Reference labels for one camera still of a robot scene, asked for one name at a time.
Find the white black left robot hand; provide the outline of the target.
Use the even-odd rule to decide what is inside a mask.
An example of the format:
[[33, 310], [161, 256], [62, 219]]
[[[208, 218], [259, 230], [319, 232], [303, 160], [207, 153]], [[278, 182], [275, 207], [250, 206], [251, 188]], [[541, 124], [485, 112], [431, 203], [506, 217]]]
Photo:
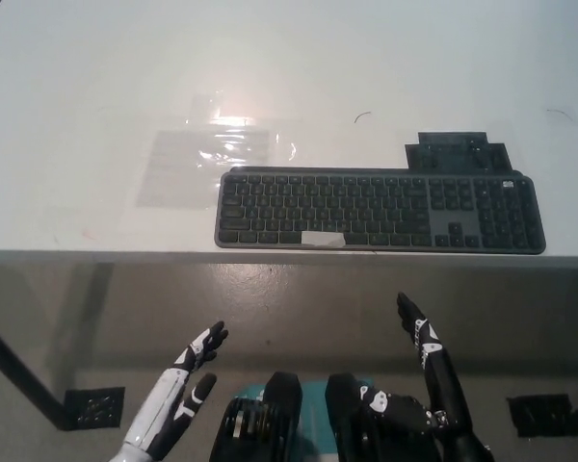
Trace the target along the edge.
[[191, 376], [217, 356], [228, 331], [222, 321], [201, 332], [163, 371], [131, 423], [115, 461], [164, 460], [184, 435], [216, 385], [213, 373], [192, 388]]

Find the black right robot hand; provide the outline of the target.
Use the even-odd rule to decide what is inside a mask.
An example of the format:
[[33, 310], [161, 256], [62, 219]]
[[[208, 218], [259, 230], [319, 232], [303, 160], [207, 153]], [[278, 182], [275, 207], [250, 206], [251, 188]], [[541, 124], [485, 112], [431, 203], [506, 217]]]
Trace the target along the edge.
[[441, 439], [471, 434], [471, 415], [446, 347], [432, 323], [407, 295], [398, 293], [397, 306], [402, 327], [416, 348], [430, 405], [366, 384], [358, 387], [361, 404], [371, 414], [402, 430], [432, 433]]

